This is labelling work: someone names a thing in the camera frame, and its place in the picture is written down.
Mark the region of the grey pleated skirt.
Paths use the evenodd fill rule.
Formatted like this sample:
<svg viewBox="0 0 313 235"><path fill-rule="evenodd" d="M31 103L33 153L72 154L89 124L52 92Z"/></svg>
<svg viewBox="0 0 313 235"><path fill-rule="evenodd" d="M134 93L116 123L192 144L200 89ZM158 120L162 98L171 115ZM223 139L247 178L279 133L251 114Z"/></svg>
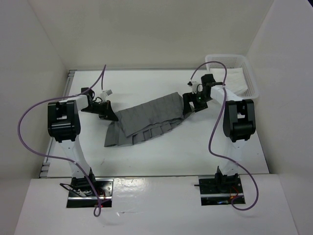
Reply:
<svg viewBox="0 0 313 235"><path fill-rule="evenodd" d="M184 120L183 98L177 92L116 113L109 124L105 147L135 145L172 131Z"/></svg>

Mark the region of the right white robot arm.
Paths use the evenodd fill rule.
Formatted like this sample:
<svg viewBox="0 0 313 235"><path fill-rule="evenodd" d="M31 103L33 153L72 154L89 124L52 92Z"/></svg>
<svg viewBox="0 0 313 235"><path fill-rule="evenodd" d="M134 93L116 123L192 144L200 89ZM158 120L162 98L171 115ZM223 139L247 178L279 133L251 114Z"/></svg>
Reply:
<svg viewBox="0 0 313 235"><path fill-rule="evenodd" d="M242 148L256 131L254 102L243 99L226 88L223 82L215 81L212 74L205 74L201 82L189 81L191 92L183 94L183 115L189 115L208 108L207 103L215 100L221 105L217 121L213 127L208 150L215 157L224 159L217 167L214 187L219 192L226 192L231 187L231 180L238 177L239 161ZM213 152L213 137L220 120L223 132L228 138L225 155Z"/></svg>

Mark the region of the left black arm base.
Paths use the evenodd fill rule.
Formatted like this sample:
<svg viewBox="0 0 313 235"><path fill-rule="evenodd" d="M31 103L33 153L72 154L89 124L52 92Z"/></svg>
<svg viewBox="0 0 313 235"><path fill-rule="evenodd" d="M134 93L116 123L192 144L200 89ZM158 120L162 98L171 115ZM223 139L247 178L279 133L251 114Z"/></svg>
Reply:
<svg viewBox="0 0 313 235"><path fill-rule="evenodd" d="M102 208L112 207L113 183L114 179L96 178L94 187ZM78 189L73 183L60 183L60 186L68 192L67 208L94 208L97 206L97 196L91 188Z"/></svg>

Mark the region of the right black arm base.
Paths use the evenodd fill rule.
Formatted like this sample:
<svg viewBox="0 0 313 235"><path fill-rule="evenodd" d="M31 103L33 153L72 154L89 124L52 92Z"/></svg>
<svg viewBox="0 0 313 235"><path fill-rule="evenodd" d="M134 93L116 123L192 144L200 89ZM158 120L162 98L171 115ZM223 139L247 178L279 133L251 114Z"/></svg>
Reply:
<svg viewBox="0 0 313 235"><path fill-rule="evenodd" d="M227 177L225 181L219 182L215 176L202 176L194 184L200 190L202 206L245 204L245 196L241 179L238 175Z"/></svg>

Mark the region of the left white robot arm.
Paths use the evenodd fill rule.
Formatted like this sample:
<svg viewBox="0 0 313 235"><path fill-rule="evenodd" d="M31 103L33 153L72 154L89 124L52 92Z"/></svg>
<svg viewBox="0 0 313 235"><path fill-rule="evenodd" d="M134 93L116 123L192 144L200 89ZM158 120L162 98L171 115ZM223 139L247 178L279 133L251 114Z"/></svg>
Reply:
<svg viewBox="0 0 313 235"><path fill-rule="evenodd" d="M97 114L100 118L111 121L118 121L118 117L112 110L111 102L106 100L112 94L111 90L102 91L99 102L96 101L92 89L82 88L81 92L80 95L48 104L47 130L69 159L72 185L90 196L96 193L97 183L80 145L79 112Z"/></svg>

